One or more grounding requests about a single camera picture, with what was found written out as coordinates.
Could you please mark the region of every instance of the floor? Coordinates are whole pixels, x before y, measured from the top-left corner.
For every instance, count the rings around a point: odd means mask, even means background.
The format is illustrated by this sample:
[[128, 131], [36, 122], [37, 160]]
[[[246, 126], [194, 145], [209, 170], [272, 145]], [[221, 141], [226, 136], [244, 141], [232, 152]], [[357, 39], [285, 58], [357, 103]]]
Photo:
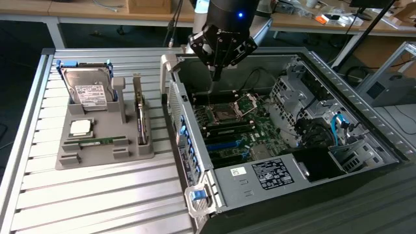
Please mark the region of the floor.
[[[165, 36], [164, 27], [124, 26], [124, 35], [117, 33], [117, 25], [62, 24], [62, 34], [68, 48], [161, 47]], [[177, 29], [174, 46], [186, 43], [190, 28]], [[273, 39], [268, 32], [261, 46], [305, 46], [316, 51], [325, 61], [338, 53], [345, 35], [285, 33]], [[42, 48], [53, 47], [45, 24], [37, 22], [0, 21], [0, 175], [6, 165], [20, 118], [25, 107], [36, 66]], [[361, 65], [356, 58], [348, 60], [349, 66]]]

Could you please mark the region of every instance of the computer monitor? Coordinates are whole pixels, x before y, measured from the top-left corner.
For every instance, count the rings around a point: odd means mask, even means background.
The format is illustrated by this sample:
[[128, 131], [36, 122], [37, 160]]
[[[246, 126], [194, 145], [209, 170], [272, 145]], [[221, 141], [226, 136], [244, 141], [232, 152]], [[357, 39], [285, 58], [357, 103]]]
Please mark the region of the computer monitor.
[[384, 8], [390, 0], [352, 0], [349, 6], [358, 8]]

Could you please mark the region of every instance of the motherboard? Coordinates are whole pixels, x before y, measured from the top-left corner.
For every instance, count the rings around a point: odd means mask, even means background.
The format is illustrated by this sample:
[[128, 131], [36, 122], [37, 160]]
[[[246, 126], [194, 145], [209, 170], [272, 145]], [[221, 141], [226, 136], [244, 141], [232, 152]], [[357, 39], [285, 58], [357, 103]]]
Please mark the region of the motherboard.
[[193, 112], [214, 168], [278, 156], [288, 149], [260, 97], [245, 94], [234, 102], [194, 105]]

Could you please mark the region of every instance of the hard drive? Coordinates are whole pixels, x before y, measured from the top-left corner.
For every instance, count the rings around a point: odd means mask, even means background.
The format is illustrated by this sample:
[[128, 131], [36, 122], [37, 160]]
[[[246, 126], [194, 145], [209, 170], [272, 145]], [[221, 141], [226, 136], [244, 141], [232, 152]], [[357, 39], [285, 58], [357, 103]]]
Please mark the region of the hard drive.
[[110, 69], [106, 64], [78, 64], [60, 68], [72, 104], [81, 104], [85, 111], [105, 110], [106, 102], [116, 101], [110, 87]]

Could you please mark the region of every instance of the hard drive label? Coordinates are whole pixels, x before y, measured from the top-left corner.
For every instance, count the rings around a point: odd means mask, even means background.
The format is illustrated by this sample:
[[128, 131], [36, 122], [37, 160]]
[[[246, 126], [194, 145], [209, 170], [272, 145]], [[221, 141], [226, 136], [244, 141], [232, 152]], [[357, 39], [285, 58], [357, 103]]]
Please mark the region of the hard drive label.
[[102, 85], [77, 85], [77, 97], [82, 106], [105, 106], [105, 93]]
[[294, 182], [280, 158], [252, 164], [252, 167], [264, 190], [277, 188]]

